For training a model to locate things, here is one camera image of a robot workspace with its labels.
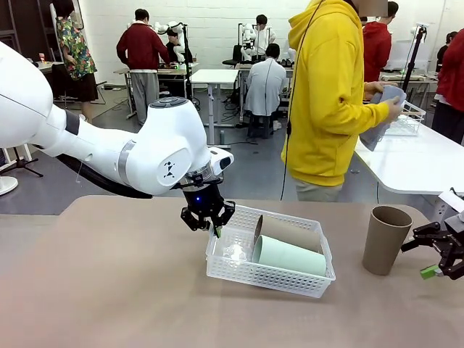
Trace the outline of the person's right hand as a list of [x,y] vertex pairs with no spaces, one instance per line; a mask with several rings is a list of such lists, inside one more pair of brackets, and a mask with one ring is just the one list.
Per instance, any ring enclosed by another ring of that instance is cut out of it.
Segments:
[[389,113],[387,118],[385,119],[386,123],[394,122],[402,112],[402,103],[400,102],[400,98],[395,96],[392,99],[388,99],[385,101],[385,104],[389,108]]

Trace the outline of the grey blue cloth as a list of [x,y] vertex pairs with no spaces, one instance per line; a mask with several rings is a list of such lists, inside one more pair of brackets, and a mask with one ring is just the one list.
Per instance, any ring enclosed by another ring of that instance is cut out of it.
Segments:
[[[393,99],[396,96],[399,97],[399,105],[403,108],[407,94],[401,88],[392,85],[385,85],[382,92],[375,93],[370,100],[370,104],[380,104],[381,102]],[[388,123],[379,123],[376,127],[361,133],[359,136],[361,143],[373,152],[376,145],[383,138],[389,127],[390,125]]]

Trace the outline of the dark plastic stool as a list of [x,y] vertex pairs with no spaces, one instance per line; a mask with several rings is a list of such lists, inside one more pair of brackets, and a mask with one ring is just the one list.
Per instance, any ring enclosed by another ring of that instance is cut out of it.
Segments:
[[256,116],[251,114],[249,116],[247,136],[249,138],[269,138],[273,131],[272,121],[271,116]]

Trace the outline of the white perforated plastic basket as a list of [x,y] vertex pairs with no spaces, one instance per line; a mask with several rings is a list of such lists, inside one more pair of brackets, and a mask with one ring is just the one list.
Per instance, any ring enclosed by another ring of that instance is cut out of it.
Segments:
[[[312,275],[252,262],[254,230],[261,215],[317,232],[323,248],[322,254],[326,259],[326,274],[324,276]],[[233,244],[239,244],[245,248],[247,261],[234,261],[223,256],[223,249]],[[325,290],[336,280],[331,250],[318,221],[241,205],[236,206],[232,218],[227,225],[223,226],[220,238],[214,236],[213,233],[210,234],[206,248],[206,261],[209,277],[307,297],[322,297]]]

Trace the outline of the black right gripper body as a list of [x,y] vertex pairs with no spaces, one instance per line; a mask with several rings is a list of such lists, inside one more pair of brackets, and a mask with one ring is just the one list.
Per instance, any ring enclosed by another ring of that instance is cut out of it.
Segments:
[[441,251],[446,260],[464,260],[464,213],[454,215],[444,221],[442,229],[447,245]]

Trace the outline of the person's right forearm yellow sleeve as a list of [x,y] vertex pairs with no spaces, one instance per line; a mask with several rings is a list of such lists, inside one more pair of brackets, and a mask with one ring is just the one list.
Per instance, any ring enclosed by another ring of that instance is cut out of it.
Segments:
[[389,115],[386,101],[379,104],[349,106],[349,134],[361,134],[385,121]]

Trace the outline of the dark haired person white shirt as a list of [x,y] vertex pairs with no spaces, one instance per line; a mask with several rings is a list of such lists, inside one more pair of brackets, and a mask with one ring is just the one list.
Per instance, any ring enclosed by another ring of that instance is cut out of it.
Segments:
[[286,85],[286,70],[277,62],[280,46],[270,43],[265,50],[265,60],[252,65],[247,80],[245,111],[261,117],[274,131],[274,114],[280,105],[280,94]]

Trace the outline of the person in yellow hoodie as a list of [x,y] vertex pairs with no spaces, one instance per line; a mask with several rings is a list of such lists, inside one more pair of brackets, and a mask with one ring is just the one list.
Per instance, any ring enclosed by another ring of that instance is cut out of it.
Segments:
[[281,153],[303,202],[335,202],[360,134],[349,134],[349,106],[364,95],[360,18],[388,12],[388,0],[310,0],[289,19],[296,52],[286,143]]

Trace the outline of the person in floral shirt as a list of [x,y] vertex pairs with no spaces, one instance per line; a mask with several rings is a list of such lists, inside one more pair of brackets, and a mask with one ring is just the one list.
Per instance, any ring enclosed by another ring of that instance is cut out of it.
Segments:
[[59,47],[65,68],[75,82],[81,112],[88,123],[92,123],[91,102],[97,100],[94,60],[81,30],[73,24],[71,14],[75,11],[72,0],[52,0],[56,13],[56,29]]

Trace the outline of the seated person in black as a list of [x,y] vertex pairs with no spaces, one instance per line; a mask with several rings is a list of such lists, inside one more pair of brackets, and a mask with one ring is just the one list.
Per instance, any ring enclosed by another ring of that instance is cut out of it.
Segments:
[[184,63],[184,48],[182,47],[178,34],[173,30],[167,31],[168,42],[166,43],[167,52],[171,63]]

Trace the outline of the white background desk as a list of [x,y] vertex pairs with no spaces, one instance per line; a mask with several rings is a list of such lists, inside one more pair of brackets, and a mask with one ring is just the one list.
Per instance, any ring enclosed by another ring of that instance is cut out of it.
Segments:
[[224,140],[215,140],[215,129],[223,131],[226,128],[235,128],[232,124],[221,123],[222,116],[216,109],[220,106],[220,87],[222,85],[233,85],[238,77],[238,70],[227,69],[199,69],[191,76],[193,86],[206,85],[208,97],[208,122],[204,123],[207,128],[207,140],[210,146],[221,149],[230,149],[231,145],[224,143]]

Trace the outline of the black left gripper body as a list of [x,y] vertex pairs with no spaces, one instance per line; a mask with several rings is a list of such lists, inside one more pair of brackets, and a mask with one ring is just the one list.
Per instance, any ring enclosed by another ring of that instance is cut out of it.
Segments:
[[218,185],[221,179],[204,181],[202,184],[193,183],[182,185],[181,190],[186,198],[188,209],[203,218],[217,218],[224,207]]

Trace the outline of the standing person in white shirt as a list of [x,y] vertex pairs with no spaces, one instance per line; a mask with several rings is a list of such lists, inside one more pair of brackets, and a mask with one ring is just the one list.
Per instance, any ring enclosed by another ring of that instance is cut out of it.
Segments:
[[268,26],[268,18],[264,14],[257,15],[254,31],[257,36],[254,42],[257,55],[265,55],[267,47],[275,41],[276,35]]

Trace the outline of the round white floor base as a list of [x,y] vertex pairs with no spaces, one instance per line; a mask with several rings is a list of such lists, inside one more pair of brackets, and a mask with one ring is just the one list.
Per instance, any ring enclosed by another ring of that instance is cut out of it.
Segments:
[[0,176],[0,196],[14,191],[18,186],[16,178],[11,176]]

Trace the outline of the person in red top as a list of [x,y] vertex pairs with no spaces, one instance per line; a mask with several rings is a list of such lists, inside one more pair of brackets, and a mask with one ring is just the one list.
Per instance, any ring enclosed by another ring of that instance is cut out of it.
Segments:
[[376,82],[385,68],[392,47],[392,35],[388,25],[395,18],[398,3],[389,1],[388,15],[378,21],[368,22],[363,28],[364,81]]

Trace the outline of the grey background work desk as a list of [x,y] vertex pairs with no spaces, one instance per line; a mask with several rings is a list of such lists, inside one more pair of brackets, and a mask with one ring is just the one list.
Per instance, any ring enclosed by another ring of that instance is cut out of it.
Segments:
[[[193,83],[191,76],[196,71],[198,63],[191,63],[188,68],[185,65],[175,65],[174,67],[158,70],[159,95],[160,96],[183,96],[190,100],[195,100]],[[127,67],[114,71],[114,74],[121,75],[125,79],[125,87],[128,95],[129,113],[126,119],[129,120],[136,116],[136,106],[133,98],[133,86],[131,74]]]

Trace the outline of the person in red jacket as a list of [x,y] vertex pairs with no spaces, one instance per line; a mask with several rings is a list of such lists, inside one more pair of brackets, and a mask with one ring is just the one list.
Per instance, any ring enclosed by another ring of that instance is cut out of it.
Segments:
[[444,53],[432,129],[461,144],[464,139],[464,28]]

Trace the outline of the pale green cup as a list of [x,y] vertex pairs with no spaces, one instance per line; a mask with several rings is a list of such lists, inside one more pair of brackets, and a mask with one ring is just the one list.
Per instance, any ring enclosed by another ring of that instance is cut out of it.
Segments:
[[323,254],[263,235],[258,237],[254,246],[252,262],[316,276],[326,274]]

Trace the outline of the brown cup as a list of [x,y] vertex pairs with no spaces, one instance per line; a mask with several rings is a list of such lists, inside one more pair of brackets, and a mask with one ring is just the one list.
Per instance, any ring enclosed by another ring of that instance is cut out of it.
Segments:
[[323,253],[317,232],[291,225],[275,217],[259,217],[254,232],[254,244],[257,244],[259,236],[267,236],[319,254]]
[[390,274],[413,219],[403,210],[379,205],[370,213],[362,266],[377,276]]

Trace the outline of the person in dark red sweater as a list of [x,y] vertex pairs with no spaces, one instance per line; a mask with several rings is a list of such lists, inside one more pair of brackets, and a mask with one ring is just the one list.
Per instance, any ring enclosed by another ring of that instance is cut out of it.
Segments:
[[159,98],[157,71],[160,62],[170,63],[167,47],[149,24],[147,10],[135,11],[135,21],[120,37],[116,51],[129,69],[138,123],[143,125],[149,105]]

